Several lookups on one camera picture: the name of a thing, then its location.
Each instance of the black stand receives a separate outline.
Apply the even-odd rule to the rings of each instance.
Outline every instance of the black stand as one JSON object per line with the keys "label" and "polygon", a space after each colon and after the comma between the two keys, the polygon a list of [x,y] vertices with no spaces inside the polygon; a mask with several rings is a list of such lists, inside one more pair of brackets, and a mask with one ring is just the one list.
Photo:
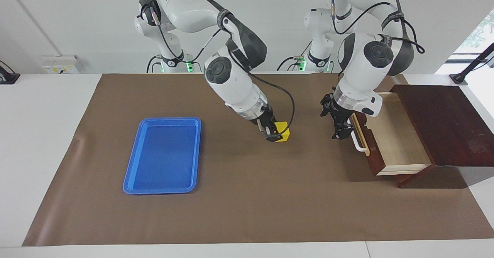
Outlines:
{"label": "black stand", "polygon": [[4,68],[0,66],[0,84],[14,84],[20,76],[21,74],[8,73]]}
{"label": "black stand", "polygon": [[479,57],[477,57],[470,65],[468,65],[462,73],[451,74],[450,77],[455,84],[468,84],[465,81],[465,77],[470,73],[475,67],[477,67],[484,59],[486,59],[494,51],[494,43],[492,43]]}

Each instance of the wooden cabinet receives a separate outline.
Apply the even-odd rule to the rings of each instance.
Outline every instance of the wooden cabinet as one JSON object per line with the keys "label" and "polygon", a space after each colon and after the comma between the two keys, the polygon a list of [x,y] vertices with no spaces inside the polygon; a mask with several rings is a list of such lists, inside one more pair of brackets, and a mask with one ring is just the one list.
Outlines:
{"label": "wooden cabinet", "polygon": [[354,124],[374,175],[401,188],[465,188],[494,177],[494,135],[457,86],[396,85]]}

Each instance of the yellow block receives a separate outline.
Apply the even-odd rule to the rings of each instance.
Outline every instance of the yellow block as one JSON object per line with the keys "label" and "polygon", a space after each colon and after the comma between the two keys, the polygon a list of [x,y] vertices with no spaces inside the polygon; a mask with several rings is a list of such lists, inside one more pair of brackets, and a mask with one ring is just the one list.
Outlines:
{"label": "yellow block", "polygon": [[[275,122],[277,130],[281,133],[287,126],[287,122]],[[281,135],[283,138],[281,140],[278,140],[277,142],[286,142],[288,140],[288,137],[290,136],[290,129],[286,130],[286,132]]]}

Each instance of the wall outlet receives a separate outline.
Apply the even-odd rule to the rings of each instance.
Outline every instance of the wall outlet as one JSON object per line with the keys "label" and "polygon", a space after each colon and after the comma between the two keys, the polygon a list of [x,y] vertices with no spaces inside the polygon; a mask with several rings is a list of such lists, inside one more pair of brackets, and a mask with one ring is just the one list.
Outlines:
{"label": "wall outlet", "polygon": [[81,63],[76,56],[43,56],[42,67],[47,74],[79,74]]}

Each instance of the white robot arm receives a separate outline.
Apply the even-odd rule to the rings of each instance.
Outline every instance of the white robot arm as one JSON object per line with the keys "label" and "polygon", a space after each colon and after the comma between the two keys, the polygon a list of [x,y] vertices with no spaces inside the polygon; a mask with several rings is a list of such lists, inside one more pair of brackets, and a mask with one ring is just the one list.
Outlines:
{"label": "white robot arm", "polygon": [[[382,33],[379,35],[353,33],[355,22],[361,17],[355,19],[353,7],[363,10],[364,13],[370,13],[382,22]],[[328,33],[351,33],[342,42],[338,52],[338,61],[345,75],[335,88],[335,92],[327,94],[321,101],[323,105],[321,116],[331,114],[335,121],[333,138],[342,140],[348,138],[353,131],[353,126],[347,123],[353,112],[363,112],[374,117],[379,114],[382,98],[374,92],[374,89],[386,75],[395,76],[410,66],[414,56],[413,44],[418,47],[421,54],[423,48],[416,43],[416,38],[415,41],[409,40],[406,32],[406,24],[409,23],[404,19],[399,0],[332,0],[331,10],[322,8],[311,10],[306,17],[309,18],[306,25],[311,26],[312,19],[317,16],[321,17],[320,21],[330,24],[326,27]],[[320,42],[313,41],[308,55],[315,56],[321,52],[329,57],[331,48],[319,47],[319,45]]]}
{"label": "white robot arm", "polygon": [[[155,12],[160,14],[160,17],[162,18],[159,23],[164,30],[164,37],[166,38],[169,48],[163,40],[159,28],[156,27],[151,15],[150,7],[157,9]],[[163,9],[157,3],[157,0],[140,0],[139,12],[140,14],[134,18],[134,26],[141,35],[153,39],[158,45],[159,52],[161,53],[159,59],[161,60],[164,71],[166,73],[192,72],[194,70],[193,64],[180,62],[180,60],[175,57],[178,56],[180,59],[188,61],[192,59],[192,56],[182,49],[178,37],[172,33],[168,33],[168,31],[174,30],[175,26],[168,20]]]}
{"label": "white robot arm", "polygon": [[[157,29],[161,41],[169,41],[163,30],[173,28],[192,33],[218,26],[229,33],[226,44],[205,63],[206,81],[226,106],[258,125],[268,141],[283,139],[286,130],[277,130],[266,96],[249,77],[249,72],[263,63],[267,54],[266,45],[252,30],[213,0],[141,0],[141,6],[142,19]],[[166,53],[168,47],[160,49]]]}

